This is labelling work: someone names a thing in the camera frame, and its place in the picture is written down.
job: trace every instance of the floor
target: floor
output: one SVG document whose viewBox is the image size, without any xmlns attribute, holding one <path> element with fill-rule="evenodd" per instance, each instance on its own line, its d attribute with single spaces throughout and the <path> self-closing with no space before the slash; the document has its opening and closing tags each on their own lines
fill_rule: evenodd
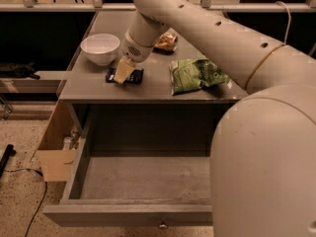
<svg viewBox="0 0 316 237">
<path fill-rule="evenodd" d="M 42 214 L 43 207 L 47 204 L 57 204 L 64 189 L 64 183 L 45 183 L 42 176 L 33 171 L 40 170 L 40 161 L 36 150 L 53 108 L 53 105 L 14 106 L 15 110 L 9 119 L 0 120 L 0 155 L 4 152 L 7 144 L 13 144 L 16 150 L 16 155 L 10 157 L 0 179 L 0 236 L 213 236 L 212 227 L 171 227 L 165 231 L 154 227 L 67 228 L 59 227 L 44 216 Z"/>
</svg>

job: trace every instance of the green bag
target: green bag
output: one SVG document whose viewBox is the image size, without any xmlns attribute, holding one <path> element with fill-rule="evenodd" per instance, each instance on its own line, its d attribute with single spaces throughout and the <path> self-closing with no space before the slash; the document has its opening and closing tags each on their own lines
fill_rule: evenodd
<svg viewBox="0 0 316 237">
<path fill-rule="evenodd" d="M 172 95 L 228 83 L 229 77 L 207 58 L 175 60 L 170 64 Z"/>
</svg>

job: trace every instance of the cabinet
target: cabinet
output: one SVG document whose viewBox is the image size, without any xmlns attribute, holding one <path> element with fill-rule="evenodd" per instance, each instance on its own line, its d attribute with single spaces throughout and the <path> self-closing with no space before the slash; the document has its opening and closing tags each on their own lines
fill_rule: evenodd
<svg viewBox="0 0 316 237">
<path fill-rule="evenodd" d="M 122 40 L 134 13 L 100 12 L 90 35 Z M 153 52 L 137 65 L 141 85 L 116 85 L 79 54 L 60 101 L 82 137 L 62 200 L 44 214 L 62 226 L 211 224 L 212 134 L 247 94 L 232 82 L 172 96 L 170 61 L 201 56 L 179 36 L 175 53 Z"/>
</svg>

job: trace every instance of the black cable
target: black cable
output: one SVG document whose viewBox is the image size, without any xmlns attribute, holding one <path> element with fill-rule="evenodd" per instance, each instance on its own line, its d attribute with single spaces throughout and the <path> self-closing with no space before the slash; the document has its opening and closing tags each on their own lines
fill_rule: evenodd
<svg viewBox="0 0 316 237">
<path fill-rule="evenodd" d="M 41 172 L 41 171 L 36 170 L 36 169 L 29 169 L 29 168 L 18 169 L 18 170 L 5 170 L 5 172 L 19 172 L 19 171 L 25 171 L 25 170 L 27 170 L 27 171 L 35 171 L 38 175 L 40 175 L 40 176 L 42 177 L 42 172 Z M 39 212 L 39 210 L 40 210 L 41 204 L 42 204 L 42 202 L 43 202 L 43 200 L 44 200 L 44 198 L 45 198 L 45 196 L 46 196 L 46 193 L 47 193 L 47 182 L 45 182 L 45 191 L 44 191 L 43 196 L 42 196 L 42 198 L 41 198 L 41 200 L 40 200 L 39 206 L 38 206 L 36 212 L 34 213 L 32 219 L 31 219 L 31 221 L 30 221 L 30 223 L 29 223 L 29 225 L 28 225 L 28 229 L 27 229 L 27 231 L 26 231 L 25 237 L 27 237 L 28 234 L 29 234 L 29 230 L 30 230 L 30 228 L 31 228 L 31 225 L 32 225 L 32 223 L 33 223 L 33 221 L 34 221 L 36 215 L 38 214 L 38 212 Z"/>
</svg>

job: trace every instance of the cord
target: cord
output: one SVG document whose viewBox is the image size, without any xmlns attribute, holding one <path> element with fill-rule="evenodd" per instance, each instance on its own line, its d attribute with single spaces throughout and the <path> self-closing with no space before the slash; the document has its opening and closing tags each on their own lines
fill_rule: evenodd
<svg viewBox="0 0 316 237">
<path fill-rule="evenodd" d="M 288 36 L 288 32 L 289 32 L 289 28 L 290 28 L 290 23 L 292 21 L 292 17 L 290 15 L 289 9 L 287 7 L 287 5 L 281 1 L 277 1 L 276 2 L 278 5 L 280 5 L 281 7 L 285 8 L 287 15 L 288 15 L 288 22 L 287 22 L 287 28 L 286 28 L 286 32 L 285 32 L 285 37 L 284 37 L 284 44 L 286 44 L 287 42 L 287 36 Z"/>
<path fill-rule="evenodd" d="M 5 172 L 19 172 L 19 171 L 35 171 L 38 175 L 40 175 L 42 177 L 42 172 L 40 170 L 36 170 L 36 169 L 25 168 L 25 169 L 18 169 L 18 170 L 5 170 Z M 38 214 L 38 212 L 40 210 L 41 204 L 42 204 L 42 202 L 43 202 L 43 200 L 44 200 L 44 198 L 46 196 L 46 193 L 47 193 L 47 182 L 45 182 L 45 191 L 44 191 L 44 193 L 42 195 L 42 198 L 41 198 L 41 200 L 39 202 L 38 208 L 37 208 L 36 212 L 34 213 L 32 219 L 31 219 L 31 221 L 30 221 L 30 223 L 28 225 L 27 231 L 26 231 L 26 233 L 24 235 L 25 237 L 27 237 L 28 234 L 29 234 L 31 225 L 32 225 L 36 215 Z"/>
</svg>

